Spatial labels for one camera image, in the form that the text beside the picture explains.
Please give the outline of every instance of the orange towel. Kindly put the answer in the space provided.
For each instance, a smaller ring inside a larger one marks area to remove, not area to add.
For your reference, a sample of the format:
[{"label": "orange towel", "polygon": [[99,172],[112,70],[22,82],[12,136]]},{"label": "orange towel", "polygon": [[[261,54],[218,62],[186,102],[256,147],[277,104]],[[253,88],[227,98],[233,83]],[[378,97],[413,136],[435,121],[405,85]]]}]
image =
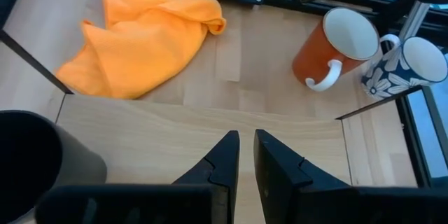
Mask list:
[{"label": "orange towel", "polygon": [[82,23],[83,49],[57,77],[85,95],[134,99],[180,72],[225,19],[216,0],[103,0],[106,29]]}]

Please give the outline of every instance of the cloth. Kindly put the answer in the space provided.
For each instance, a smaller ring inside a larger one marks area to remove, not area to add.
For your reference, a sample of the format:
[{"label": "cloth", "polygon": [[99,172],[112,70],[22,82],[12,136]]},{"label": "cloth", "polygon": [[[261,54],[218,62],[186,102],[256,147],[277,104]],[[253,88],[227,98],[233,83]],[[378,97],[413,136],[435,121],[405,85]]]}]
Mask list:
[{"label": "cloth", "polygon": [[103,0],[106,29],[81,24],[85,45],[56,76],[84,95],[134,99],[179,73],[226,21],[216,0]]}]

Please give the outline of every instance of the orange mug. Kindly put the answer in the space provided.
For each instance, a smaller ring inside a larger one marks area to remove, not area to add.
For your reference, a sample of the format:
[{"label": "orange mug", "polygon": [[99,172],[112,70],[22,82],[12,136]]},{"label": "orange mug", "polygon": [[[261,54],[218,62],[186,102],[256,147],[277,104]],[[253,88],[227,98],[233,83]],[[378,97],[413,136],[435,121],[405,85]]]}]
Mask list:
[{"label": "orange mug", "polygon": [[340,75],[375,56],[378,49],[378,32],[367,18],[348,8],[334,8],[300,49],[293,71],[304,85],[324,91]]}]

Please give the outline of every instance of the white mug handle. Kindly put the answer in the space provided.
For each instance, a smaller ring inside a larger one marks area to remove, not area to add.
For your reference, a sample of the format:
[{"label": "white mug handle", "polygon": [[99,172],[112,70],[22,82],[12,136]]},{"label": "white mug handle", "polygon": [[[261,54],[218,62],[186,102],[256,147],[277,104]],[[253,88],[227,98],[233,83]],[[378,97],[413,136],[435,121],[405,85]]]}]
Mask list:
[{"label": "white mug handle", "polygon": [[307,84],[308,88],[320,92],[328,89],[333,84],[335,84],[335,82],[341,75],[342,62],[337,59],[332,59],[328,62],[328,66],[330,67],[330,71],[319,84],[314,84],[314,80],[312,78],[305,79],[305,83]]},{"label": "white mug handle", "polygon": [[395,50],[396,48],[398,48],[398,46],[400,46],[401,41],[400,38],[398,38],[397,36],[393,35],[393,34],[386,34],[384,36],[382,36],[379,39],[379,42],[384,42],[384,41],[390,41],[393,44],[393,47],[391,50]]}]

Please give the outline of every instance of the black metal frame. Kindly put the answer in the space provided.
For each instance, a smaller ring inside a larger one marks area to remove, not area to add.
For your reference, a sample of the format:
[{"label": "black metal frame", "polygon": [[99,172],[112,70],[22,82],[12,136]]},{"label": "black metal frame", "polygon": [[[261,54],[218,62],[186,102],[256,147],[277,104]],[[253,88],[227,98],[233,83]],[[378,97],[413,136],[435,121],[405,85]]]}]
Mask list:
[{"label": "black metal frame", "polygon": [[[16,0],[0,0],[0,27],[3,27]],[[294,11],[301,11],[306,13],[312,13],[316,15],[324,15],[330,9],[338,7],[337,3],[321,3],[319,1],[311,2],[312,0],[235,0],[246,4],[265,4],[276,6],[280,8],[287,8]],[[345,4],[352,4],[355,6],[368,7],[371,11],[359,10],[361,14],[369,18],[379,30],[379,33],[386,34],[398,34],[405,21],[404,14],[406,14],[413,0],[331,0],[336,2],[342,2]],[[435,44],[448,48],[448,12],[445,10],[430,9],[425,17],[425,20],[417,34],[417,36],[424,37]],[[50,82],[56,85],[60,90],[66,94],[72,94],[70,89],[61,83],[56,77],[54,77],[49,70],[42,66],[39,61],[35,60],[22,46],[13,40],[4,30],[0,31],[0,41],[3,41],[8,47],[14,50],[22,59],[31,64],[37,71],[43,74]],[[338,119],[354,116],[357,113],[361,113],[368,109],[372,109],[385,102],[396,100],[400,118],[404,124],[404,131],[409,148],[409,154],[411,155],[414,172],[417,177],[417,181],[420,186],[431,186],[431,177],[429,176],[428,167],[424,161],[424,156],[421,150],[421,144],[419,143],[418,134],[415,132],[415,125],[413,125],[412,114],[410,113],[410,105],[406,98],[406,95],[420,90],[420,87],[416,87],[408,92],[396,95],[390,99],[379,101],[375,104],[360,108],[357,111],[343,115]],[[425,97],[427,101],[431,101],[431,92],[426,92]],[[445,139],[440,139],[440,144],[445,154],[445,158],[448,158],[448,141],[446,141],[446,133],[444,130],[440,130],[441,124],[440,116],[437,116],[438,112],[435,107],[430,108],[431,115],[436,118],[435,126],[438,128],[438,134]]]}]

